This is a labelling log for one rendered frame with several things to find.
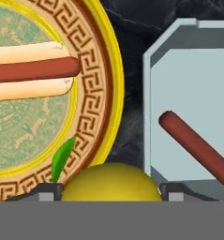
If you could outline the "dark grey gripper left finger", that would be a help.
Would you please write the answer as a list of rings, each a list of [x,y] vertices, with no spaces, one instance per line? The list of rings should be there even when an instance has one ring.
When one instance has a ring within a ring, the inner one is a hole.
[[[62,199],[63,185],[53,183],[38,184],[28,193],[18,196],[9,196],[7,202],[59,202]]]

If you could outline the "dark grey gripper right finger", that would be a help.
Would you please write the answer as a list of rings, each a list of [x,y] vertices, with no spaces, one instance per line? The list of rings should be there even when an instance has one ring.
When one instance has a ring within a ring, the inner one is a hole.
[[[183,183],[161,183],[159,190],[162,200],[167,202],[217,201],[217,199],[192,191]]]

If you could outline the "yellow vegetable with green leaf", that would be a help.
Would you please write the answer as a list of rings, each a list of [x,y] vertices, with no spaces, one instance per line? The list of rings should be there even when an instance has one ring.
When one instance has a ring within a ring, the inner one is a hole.
[[[161,202],[157,183],[140,168],[109,162],[79,171],[63,187],[63,202]]]

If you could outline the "pale grey tupperware container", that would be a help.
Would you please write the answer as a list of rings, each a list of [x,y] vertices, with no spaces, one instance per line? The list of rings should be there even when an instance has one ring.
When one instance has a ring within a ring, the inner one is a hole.
[[[159,124],[180,116],[224,157],[224,21],[177,19],[143,55],[143,170],[224,202],[224,186]]]

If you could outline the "large patterned plate yellow rim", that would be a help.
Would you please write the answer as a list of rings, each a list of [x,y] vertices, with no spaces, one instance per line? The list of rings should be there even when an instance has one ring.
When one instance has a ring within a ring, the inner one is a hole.
[[[49,40],[82,70],[60,97],[0,101],[0,201],[50,182],[52,156],[69,138],[76,142],[61,183],[103,163],[121,122],[122,58],[100,0],[0,0],[0,46]]]

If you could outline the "brown sausage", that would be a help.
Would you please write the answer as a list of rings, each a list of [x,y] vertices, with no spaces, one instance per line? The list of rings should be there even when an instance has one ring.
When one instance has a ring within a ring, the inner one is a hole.
[[[224,157],[175,112],[159,116],[160,126],[224,186]]]

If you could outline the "hot dog in bun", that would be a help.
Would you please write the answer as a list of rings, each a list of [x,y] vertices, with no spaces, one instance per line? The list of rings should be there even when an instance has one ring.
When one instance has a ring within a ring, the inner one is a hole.
[[[80,70],[56,41],[0,47],[0,100],[64,95]]]

